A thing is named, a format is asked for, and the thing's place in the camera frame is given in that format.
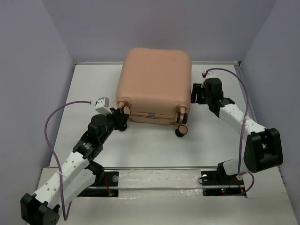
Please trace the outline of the pink hard-shell suitcase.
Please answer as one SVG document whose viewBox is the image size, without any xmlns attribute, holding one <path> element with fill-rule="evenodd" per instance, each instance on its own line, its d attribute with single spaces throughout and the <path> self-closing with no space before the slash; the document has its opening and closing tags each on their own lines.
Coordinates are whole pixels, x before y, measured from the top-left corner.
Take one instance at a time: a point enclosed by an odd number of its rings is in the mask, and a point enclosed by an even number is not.
<svg viewBox="0 0 300 225">
<path fill-rule="evenodd" d="M 183 50 L 136 47 L 123 62 L 116 106 L 140 123 L 175 125 L 177 137 L 188 133 L 192 62 Z"/>
</svg>

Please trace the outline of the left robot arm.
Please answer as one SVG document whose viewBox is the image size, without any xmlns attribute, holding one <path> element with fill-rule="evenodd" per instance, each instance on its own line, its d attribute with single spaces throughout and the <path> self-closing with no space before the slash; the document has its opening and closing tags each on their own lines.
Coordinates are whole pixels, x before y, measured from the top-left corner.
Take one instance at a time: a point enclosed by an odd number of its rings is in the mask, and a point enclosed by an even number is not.
<svg viewBox="0 0 300 225">
<path fill-rule="evenodd" d="M 22 219 L 30 225 L 55 225 L 60 216 L 67 220 L 71 202 L 88 186 L 103 182 L 104 168 L 94 159 L 114 130 L 126 130 L 129 116 L 128 110 L 114 108 L 93 116 L 57 172 L 33 194 L 21 198 Z"/>
</svg>

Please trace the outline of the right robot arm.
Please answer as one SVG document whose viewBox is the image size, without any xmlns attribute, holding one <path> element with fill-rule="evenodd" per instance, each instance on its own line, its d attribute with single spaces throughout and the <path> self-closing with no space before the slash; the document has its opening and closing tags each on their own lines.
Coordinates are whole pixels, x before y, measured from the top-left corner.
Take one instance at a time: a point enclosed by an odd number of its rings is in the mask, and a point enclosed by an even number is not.
<svg viewBox="0 0 300 225">
<path fill-rule="evenodd" d="M 192 103 L 207 105 L 212 113 L 240 135 L 238 157 L 219 163 L 209 179 L 226 184 L 233 175 L 257 173 L 282 165 L 279 131 L 258 124 L 243 113 L 233 100 L 224 97 L 220 79 L 208 78 L 202 84 L 193 84 L 191 100 Z"/>
</svg>

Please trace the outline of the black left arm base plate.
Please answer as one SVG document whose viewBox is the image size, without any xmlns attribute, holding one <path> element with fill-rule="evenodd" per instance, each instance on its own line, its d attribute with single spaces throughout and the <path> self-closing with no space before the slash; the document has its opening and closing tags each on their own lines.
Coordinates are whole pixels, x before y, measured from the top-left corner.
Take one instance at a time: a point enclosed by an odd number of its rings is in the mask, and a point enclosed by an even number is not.
<svg viewBox="0 0 300 225">
<path fill-rule="evenodd" d="M 105 171 L 95 182 L 85 188 L 78 197 L 118 197 L 119 172 Z"/>
</svg>

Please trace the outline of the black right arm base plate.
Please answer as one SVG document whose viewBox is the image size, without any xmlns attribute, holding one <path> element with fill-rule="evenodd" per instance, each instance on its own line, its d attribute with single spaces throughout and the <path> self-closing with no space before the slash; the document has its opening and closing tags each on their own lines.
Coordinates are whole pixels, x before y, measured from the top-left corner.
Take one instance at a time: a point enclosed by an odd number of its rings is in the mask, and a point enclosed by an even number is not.
<svg viewBox="0 0 300 225">
<path fill-rule="evenodd" d="M 243 179 L 219 173 L 216 168 L 201 170 L 197 182 L 202 186 L 203 196 L 247 196 Z"/>
</svg>

